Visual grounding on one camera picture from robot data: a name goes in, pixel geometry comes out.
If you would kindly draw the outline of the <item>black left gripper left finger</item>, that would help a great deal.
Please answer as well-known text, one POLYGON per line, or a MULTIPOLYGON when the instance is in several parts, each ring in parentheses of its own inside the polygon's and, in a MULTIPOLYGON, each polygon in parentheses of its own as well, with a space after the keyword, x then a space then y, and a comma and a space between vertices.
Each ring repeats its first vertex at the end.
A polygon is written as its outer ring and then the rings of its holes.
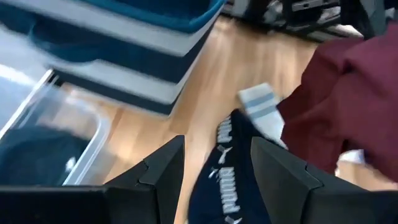
POLYGON ((185 165, 185 137, 177 135, 105 183, 111 224, 174 224, 185 165))

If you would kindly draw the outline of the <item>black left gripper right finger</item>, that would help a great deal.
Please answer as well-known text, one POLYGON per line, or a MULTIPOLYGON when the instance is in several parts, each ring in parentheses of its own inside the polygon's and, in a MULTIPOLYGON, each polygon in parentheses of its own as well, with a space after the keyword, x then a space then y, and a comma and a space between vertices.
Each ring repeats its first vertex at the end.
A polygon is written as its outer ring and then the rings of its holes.
POLYGON ((272 224, 370 224, 365 190, 254 137, 251 159, 272 224))

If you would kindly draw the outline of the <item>navy Puma garment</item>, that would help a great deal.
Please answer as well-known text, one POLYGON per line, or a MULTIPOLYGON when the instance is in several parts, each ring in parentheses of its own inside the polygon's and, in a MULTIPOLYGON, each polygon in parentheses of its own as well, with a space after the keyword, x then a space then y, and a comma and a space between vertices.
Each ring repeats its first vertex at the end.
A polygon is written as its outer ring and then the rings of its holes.
POLYGON ((186 224, 271 224, 253 171, 251 142, 262 134, 233 110, 193 186, 186 224))

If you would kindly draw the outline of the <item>dark grey cloth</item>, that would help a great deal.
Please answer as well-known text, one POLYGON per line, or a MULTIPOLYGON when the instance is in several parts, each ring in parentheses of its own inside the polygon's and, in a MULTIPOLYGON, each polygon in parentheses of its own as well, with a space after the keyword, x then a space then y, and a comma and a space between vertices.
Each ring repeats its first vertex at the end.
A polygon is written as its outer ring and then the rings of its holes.
POLYGON ((0 185, 62 185, 88 143, 47 126, 9 129, 0 139, 0 185))

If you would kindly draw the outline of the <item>white cloth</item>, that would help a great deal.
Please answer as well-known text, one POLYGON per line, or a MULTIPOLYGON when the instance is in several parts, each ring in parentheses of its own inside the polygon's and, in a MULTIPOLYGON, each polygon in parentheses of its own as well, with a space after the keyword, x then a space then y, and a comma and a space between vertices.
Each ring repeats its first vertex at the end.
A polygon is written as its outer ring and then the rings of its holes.
POLYGON ((337 177, 351 177, 357 168, 364 167, 366 161, 363 149, 354 149, 342 153, 337 162, 335 175, 337 177))

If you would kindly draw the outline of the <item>white blue-striped sock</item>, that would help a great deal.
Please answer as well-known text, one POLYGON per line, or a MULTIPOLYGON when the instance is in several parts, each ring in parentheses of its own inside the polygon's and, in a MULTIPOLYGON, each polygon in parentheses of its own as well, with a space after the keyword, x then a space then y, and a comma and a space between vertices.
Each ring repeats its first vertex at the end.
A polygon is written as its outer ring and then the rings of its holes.
POLYGON ((243 108, 256 129, 267 139, 287 149, 281 140, 284 120, 277 105, 280 102, 268 83, 240 90, 238 97, 243 108))

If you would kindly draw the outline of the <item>clear plastic bin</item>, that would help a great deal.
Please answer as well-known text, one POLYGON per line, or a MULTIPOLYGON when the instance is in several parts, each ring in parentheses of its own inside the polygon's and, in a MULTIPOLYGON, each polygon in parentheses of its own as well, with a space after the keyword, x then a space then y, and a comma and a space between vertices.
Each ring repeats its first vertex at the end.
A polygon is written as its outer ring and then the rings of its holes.
POLYGON ((9 129, 47 126, 89 140, 62 185, 100 185, 113 156, 106 149, 110 123, 88 102, 48 82, 0 64, 0 139, 9 129))

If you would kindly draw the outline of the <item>maroon cloth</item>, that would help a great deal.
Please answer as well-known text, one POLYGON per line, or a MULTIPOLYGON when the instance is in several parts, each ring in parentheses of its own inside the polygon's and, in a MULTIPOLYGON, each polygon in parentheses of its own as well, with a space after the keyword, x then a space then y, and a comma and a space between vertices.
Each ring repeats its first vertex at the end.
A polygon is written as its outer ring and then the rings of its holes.
POLYGON ((289 151, 334 173, 353 149, 398 182, 398 22, 363 40, 320 44, 300 85, 278 105, 289 151))

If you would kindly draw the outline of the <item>navy white striped fabric basket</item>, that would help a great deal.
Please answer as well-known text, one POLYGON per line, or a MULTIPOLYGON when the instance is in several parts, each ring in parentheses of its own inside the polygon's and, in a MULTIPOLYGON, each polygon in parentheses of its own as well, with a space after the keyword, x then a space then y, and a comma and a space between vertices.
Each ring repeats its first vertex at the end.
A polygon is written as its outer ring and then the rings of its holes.
POLYGON ((0 0, 0 24, 65 82, 170 115, 225 0, 0 0))

